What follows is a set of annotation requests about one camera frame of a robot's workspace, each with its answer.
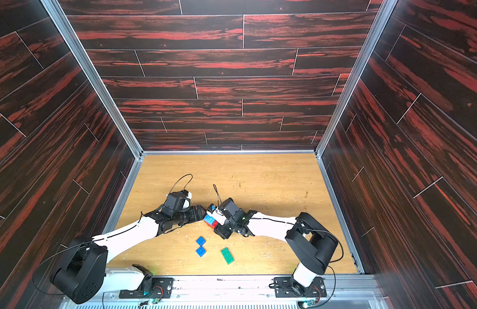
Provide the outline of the light blue long lego brick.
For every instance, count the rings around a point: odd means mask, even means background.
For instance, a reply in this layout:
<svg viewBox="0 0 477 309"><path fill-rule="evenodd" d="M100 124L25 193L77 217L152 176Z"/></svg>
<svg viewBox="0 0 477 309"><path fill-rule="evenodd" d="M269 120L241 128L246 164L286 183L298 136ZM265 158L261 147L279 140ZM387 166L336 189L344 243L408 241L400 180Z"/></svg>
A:
<svg viewBox="0 0 477 309"><path fill-rule="evenodd" d="M210 216L210 215L208 215L208 214L204 217L204 222L205 222L206 224L207 224L207 223L212 223L212 222L214 222L214 221L216 221L216 220L214 219L214 217L212 217L212 216Z"/></svg>

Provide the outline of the red lego brick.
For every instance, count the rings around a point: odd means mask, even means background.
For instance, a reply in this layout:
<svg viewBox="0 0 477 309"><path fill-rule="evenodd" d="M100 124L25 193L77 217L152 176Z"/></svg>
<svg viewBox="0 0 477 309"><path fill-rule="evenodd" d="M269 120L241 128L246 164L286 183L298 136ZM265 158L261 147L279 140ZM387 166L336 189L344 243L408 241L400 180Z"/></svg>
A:
<svg viewBox="0 0 477 309"><path fill-rule="evenodd" d="M219 223L217 221L214 221L212 223L207 223L208 226L210 226L212 229L214 229L216 226L219 225Z"/></svg>

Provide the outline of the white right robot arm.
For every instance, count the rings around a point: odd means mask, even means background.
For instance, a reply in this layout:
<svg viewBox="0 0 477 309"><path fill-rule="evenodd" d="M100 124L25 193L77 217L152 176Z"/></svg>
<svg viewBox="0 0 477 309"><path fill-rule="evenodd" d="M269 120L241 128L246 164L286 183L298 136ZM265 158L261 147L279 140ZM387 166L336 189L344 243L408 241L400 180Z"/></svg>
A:
<svg viewBox="0 0 477 309"><path fill-rule="evenodd" d="M228 239L232 233L244 237L263 236L286 242L299 260L290 279L295 288L308 288L315 277L325 274L339 241L310 214L297 217L268 216L261 212L208 210L217 222L215 233Z"/></svg>

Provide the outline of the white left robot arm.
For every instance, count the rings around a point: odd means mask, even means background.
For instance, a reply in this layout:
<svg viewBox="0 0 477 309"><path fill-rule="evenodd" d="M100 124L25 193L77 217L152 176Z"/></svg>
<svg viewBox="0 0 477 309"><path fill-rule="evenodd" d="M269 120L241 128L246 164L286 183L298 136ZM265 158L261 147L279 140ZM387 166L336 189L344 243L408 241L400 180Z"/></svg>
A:
<svg viewBox="0 0 477 309"><path fill-rule="evenodd" d="M139 243L201 221L206 210L201 205L189 206L167 216L161 210L142 214L130 225L91 238L79 236L59 254L50 275L50 283L74 303L83 304L98 294L121 291L133 296L162 298L164 289L153 281L145 267L110 269L115 257Z"/></svg>

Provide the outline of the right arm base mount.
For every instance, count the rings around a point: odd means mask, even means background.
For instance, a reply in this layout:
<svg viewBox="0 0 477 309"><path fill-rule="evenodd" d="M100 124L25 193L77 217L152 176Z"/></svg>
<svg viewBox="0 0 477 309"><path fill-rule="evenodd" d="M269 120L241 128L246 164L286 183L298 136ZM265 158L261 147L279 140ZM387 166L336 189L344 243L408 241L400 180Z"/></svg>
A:
<svg viewBox="0 0 477 309"><path fill-rule="evenodd" d="M274 290L277 298L315 297L327 296L324 281L321 277L315 277L308 287L294 280L293 276L281 276L273 278L269 288Z"/></svg>

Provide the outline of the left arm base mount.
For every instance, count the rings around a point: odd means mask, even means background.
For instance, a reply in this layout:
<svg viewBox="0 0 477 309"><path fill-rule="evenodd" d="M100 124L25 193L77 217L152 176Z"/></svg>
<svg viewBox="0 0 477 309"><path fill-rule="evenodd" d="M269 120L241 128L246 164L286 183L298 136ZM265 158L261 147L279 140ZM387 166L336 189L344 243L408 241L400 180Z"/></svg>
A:
<svg viewBox="0 0 477 309"><path fill-rule="evenodd" d="M120 299L169 299L173 290L173 278L155 277L153 273L142 265L133 264L130 270L143 277L135 280L136 288L124 289L119 292Z"/></svg>

